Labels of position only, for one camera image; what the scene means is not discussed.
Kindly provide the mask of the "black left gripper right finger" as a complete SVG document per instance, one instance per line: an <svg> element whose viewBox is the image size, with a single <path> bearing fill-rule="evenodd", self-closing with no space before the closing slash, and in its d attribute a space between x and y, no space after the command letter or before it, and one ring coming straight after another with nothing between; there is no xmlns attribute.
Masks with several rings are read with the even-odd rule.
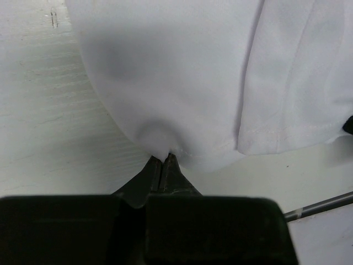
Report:
<svg viewBox="0 0 353 265"><path fill-rule="evenodd" d="M147 264L297 264L285 217L266 198L202 196L169 155L146 205Z"/></svg>

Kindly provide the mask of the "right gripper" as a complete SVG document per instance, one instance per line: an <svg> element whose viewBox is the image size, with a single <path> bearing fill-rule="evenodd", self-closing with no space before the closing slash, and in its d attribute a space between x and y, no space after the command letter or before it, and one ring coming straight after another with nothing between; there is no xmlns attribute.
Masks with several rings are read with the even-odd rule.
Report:
<svg viewBox="0 0 353 265"><path fill-rule="evenodd" d="M343 131L353 135L353 116L349 117L348 120L343 125Z"/></svg>

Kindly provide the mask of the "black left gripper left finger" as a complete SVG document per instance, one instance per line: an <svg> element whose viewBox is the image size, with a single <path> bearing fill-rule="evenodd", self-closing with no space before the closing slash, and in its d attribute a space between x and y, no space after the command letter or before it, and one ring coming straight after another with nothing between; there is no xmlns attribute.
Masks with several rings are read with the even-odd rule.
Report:
<svg viewBox="0 0 353 265"><path fill-rule="evenodd" d="M1 264L104 264L116 219L143 207L161 169L151 157L108 195L1 198Z"/></svg>

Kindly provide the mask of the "white t shirt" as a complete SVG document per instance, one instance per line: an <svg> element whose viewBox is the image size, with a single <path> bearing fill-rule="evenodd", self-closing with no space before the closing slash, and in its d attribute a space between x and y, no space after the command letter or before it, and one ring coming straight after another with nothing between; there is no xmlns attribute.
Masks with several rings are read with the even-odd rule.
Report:
<svg viewBox="0 0 353 265"><path fill-rule="evenodd" d="M351 1L67 1L88 78L126 137L214 171L343 135Z"/></svg>

